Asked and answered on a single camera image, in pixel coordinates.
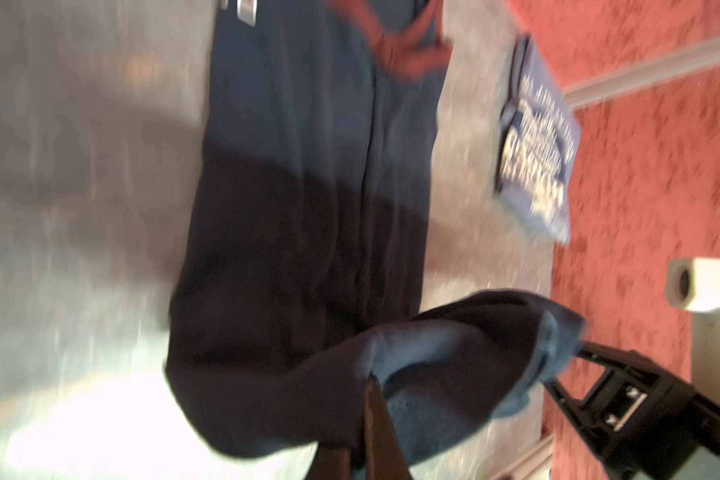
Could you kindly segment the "dark navy tank top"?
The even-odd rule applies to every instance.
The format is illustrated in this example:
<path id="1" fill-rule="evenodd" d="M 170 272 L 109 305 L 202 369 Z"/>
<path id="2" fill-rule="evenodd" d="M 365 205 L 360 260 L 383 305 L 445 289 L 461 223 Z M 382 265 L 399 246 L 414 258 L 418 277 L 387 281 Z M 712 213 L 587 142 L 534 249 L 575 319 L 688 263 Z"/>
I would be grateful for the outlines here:
<path id="1" fill-rule="evenodd" d="M 364 462 L 377 381 L 407 462 L 527 403 L 575 355 L 576 313 L 487 290 L 420 308 L 439 1 L 261 1 L 218 12 L 202 168 L 165 373 L 217 452 L 310 443 Z"/>

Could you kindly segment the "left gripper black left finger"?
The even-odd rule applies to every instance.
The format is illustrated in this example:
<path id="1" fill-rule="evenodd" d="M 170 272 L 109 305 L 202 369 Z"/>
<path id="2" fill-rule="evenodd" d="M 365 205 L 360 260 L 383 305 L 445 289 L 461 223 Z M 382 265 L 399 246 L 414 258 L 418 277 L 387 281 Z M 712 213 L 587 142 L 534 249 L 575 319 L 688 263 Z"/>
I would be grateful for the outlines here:
<path id="1" fill-rule="evenodd" d="M 343 447 L 319 445 L 305 480 L 351 480 L 351 452 Z"/>

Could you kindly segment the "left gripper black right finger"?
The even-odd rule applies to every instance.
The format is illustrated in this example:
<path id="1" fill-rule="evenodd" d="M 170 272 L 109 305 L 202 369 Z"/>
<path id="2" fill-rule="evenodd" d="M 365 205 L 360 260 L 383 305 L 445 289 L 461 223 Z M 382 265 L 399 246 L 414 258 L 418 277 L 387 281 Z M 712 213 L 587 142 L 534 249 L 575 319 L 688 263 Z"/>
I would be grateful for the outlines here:
<path id="1" fill-rule="evenodd" d="M 365 478 L 412 480 L 378 380 L 371 376 L 364 399 Z"/>

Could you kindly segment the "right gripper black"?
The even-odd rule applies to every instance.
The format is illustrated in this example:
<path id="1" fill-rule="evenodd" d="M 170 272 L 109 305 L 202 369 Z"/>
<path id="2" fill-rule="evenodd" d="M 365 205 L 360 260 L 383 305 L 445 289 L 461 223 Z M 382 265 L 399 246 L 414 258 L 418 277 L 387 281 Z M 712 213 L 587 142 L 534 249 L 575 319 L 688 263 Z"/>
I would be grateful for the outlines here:
<path id="1" fill-rule="evenodd" d="M 604 368 L 583 398 L 555 378 L 544 387 L 585 443 L 608 443 L 608 478 L 720 479 L 718 404 L 634 350 L 584 342 L 576 357 Z"/>

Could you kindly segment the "grey blue tank top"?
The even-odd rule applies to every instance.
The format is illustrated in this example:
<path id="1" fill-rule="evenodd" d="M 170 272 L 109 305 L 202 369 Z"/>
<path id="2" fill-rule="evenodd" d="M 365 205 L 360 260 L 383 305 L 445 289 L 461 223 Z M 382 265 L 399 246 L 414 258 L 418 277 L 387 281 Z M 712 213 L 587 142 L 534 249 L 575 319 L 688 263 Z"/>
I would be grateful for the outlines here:
<path id="1" fill-rule="evenodd" d="M 568 244 L 569 185 L 582 130 L 528 34 L 517 39 L 500 126 L 498 197 L 528 226 Z"/>

